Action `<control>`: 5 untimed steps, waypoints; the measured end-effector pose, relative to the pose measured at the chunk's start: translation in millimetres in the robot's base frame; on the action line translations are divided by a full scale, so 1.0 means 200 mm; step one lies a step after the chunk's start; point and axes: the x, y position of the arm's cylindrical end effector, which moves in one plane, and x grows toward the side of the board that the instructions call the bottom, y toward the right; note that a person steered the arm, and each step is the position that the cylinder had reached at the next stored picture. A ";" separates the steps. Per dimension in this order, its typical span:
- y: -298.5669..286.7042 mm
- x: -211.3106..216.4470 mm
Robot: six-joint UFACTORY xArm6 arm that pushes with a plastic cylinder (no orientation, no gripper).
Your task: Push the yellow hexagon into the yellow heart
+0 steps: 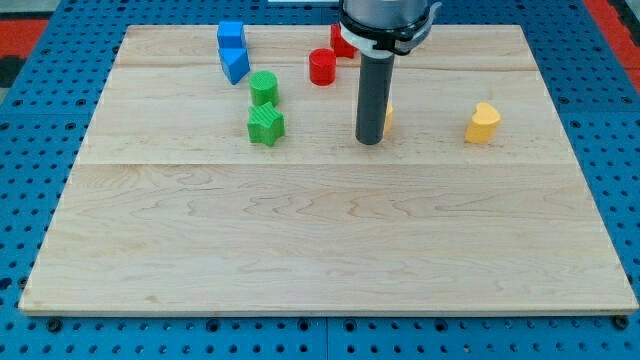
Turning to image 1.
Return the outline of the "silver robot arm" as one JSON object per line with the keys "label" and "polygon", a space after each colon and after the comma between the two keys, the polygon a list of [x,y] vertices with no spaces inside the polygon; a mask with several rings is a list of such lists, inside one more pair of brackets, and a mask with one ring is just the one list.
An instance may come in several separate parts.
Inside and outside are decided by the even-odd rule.
{"label": "silver robot arm", "polygon": [[341,35],[371,58],[406,56],[428,37],[441,7],[430,0],[340,0]]}

